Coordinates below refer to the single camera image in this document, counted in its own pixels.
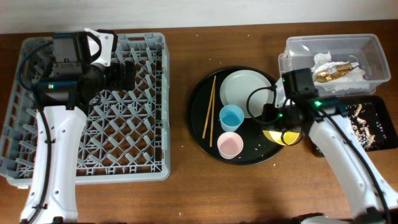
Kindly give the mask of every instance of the black tray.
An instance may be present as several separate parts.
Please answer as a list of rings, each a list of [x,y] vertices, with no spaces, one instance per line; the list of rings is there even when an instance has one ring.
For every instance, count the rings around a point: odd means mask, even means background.
[[[398,136],[382,98],[378,96],[359,96],[356,98],[342,98],[340,101],[348,112],[351,124],[355,125],[358,122],[355,119],[352,120],[351,115],[355,114],[358,105],[362,104],[363,108],[358,116],[367,121],[366,125],[368,125],[371,134],[375,135],[375,142],[369,149],[365,149],[367,152],[398,147]],[[316,145],[313,145],[313,152],[314,155],[323,157],[322,152]]]
[[[204,78],[193,89],[187,108],[187,123],[189,131],[198,143],[198,145],[209,155],[223,162],[237,165],[249,165],[263,162],[275,154],[277,154],[283,146],[268,140],[261,131],[261,124],[255,122],[253,119],[245,118],[242,125],[235,131],[243,139],[243,150],[233,159],[224,159],[220,156],[217,148],[217,139],[224,133],[219,121],[219,113],[223,107],[220,99],[220,87],[224,79],[231,73],[238,70],[253,70],[264,75],[271,85],[275,84],[275,79],[270,75],[249,67],[228,67],[218,70],[211,75]],[[209,117],[208,128],[206,130],[206,138],[202,139],[203,128],[205,127],[206,114],[210,100],[211,88],[213,86],[214,76],[216,78],[216,98],[215,98],[215,113],[214,113],[214,127],[213,127],[213,147],[210,143],[210,121]]]

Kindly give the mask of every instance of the pink cup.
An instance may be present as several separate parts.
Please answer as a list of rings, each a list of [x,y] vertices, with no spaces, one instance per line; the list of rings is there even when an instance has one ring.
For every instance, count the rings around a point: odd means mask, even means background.
[[[223,133],[217,140],[218,151],[224,159],[232,159],[241,153],[243,140],[234,132]]]

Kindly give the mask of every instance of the clear plastic container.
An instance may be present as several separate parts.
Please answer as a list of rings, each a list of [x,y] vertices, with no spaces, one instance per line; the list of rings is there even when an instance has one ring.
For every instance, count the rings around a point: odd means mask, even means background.
[[[285,52],[279,55],[279,72],[311,68],[318,53],[330,52],[332,62],[359,62],[365,81],[316,84],[321,96],[368,95],[391,78],[378,37],[374,34],[316,35],[290,37]]]

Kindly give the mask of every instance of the wooden table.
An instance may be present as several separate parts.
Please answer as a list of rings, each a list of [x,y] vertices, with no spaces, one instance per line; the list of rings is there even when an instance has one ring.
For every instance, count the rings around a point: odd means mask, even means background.
[[[265,222],[311,212],[349,218],[348,201],[326,159],[310,142],[286,147],[253,166],[232,166],[210,157],[191,138],[185,122],[193,87],[214,70],[245,65],[279,77],[278,55],[286,39],[300,35],[376,34],[392,78],[377,88],[398,129],[398,21],[273,24],[184,29],[119,30],[161,32],[170,50],[172,172],[162,182],[76,186],[80,222],[239,223]],[[0,35],[0,123],[14,79],[21,42],[49,34]],[[370,152],[384,178],[398,189],[398,151]],[[17,223],[28,190],[0,178],[0,223]]]

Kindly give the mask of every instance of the white wall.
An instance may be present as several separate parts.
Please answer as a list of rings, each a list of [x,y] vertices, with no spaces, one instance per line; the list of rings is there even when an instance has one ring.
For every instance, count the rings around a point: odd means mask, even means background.
[[[0,0],[0,33],[398,19],[398,0]]]

